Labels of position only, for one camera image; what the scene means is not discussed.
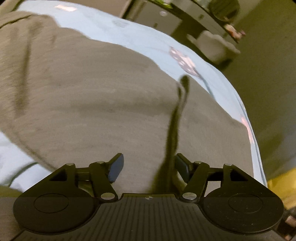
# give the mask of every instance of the brown blanket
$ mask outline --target brown blanket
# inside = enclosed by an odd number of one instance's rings
[[[37,162],[50,170],[87,167],[121,152],[119,195],[162,182],[178,85],[152,60],[27,12],[0,19],[0,49],[0,127]],[[193,79],[177,151],[252,175],[247,129]]]

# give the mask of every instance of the light blue bed sheet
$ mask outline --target light blue bed sheet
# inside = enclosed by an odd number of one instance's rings
[[[56,8],[58,5],[74,7],[76,10],[68,12]],[[244,117],[250,126],[238,93],[224,75],[191,49],[164,33],[97,9],[62,1],[28,0],[20,5],[18,11],[49,15],[61,27],[75,29],[94,40],[119,44],[132,49],[152,59],[160,69],[178,81],[182,75],[187,73],[169,55],[169,49],[173,47],[185,56],[190,57],[203,80],[192,77],[205,90],[208,91],[208,88],[210,88],[210,92],[220,106],[232,118],[240,122]],[[254,140],[251,143],[254,178],[266,186],[258,145],[252,128],[250,128],[250,131]],[[0,185],[10,186],[24,192],[49,174],[50,171],[35,163],[32,158],[0,133]]]

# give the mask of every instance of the bed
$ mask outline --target bed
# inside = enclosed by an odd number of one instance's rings
[[[62,1],[27,0],[17,11],[49,15],[63,28],[75,29],[90,39],[124,46],[153,60],[161,70],[178,80],[186,74],[177,62],[172,64],[168,54],[171,48],[194,64],[200,77],[193,76],[217,103],[235,120],[243,123],[250,139],[254,178],[267,186],[260,153],[244,105],[224,75],[189,48],[168,35],[150,27],[129,22],[97,9]],[[0,133],[0,185],[21,192],[45,178],[51,172],[36,163],[3,134]]]

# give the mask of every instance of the yellow fabric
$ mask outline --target yellow fabric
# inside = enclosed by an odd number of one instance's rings
[[[296,207],[296,168],[269,180],[268,188],[281,198],[286,209]]]

